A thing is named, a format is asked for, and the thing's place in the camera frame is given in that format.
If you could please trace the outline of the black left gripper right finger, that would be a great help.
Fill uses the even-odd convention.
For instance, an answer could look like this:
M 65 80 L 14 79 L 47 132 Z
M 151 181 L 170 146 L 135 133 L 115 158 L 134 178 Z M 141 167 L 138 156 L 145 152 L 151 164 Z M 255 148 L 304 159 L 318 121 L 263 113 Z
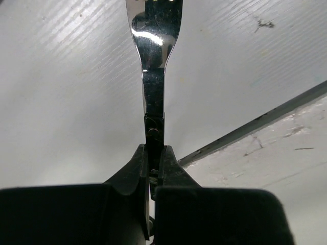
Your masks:
M 155 196 L 156 244 L 293 244 L 279 199 L 263 189 L 201 187 L 167 146 Z

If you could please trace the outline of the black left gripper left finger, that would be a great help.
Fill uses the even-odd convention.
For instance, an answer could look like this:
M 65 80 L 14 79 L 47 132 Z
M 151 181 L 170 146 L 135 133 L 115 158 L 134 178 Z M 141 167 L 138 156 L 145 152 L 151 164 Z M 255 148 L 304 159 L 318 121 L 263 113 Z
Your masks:
M 100 184 L 1 190 L 1 244 L 145 244 L 150 238 L 147 153 Z

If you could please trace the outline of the silver fork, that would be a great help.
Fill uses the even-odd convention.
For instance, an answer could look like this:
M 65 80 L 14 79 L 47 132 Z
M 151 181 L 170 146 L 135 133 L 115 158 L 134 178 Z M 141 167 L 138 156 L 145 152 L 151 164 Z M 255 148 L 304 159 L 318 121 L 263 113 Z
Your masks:
M 126 1 L 127 18 L 142 71 L 150 195 L 155 199 L 165 135 L 165 72 L 177 42 L 182 1 Z

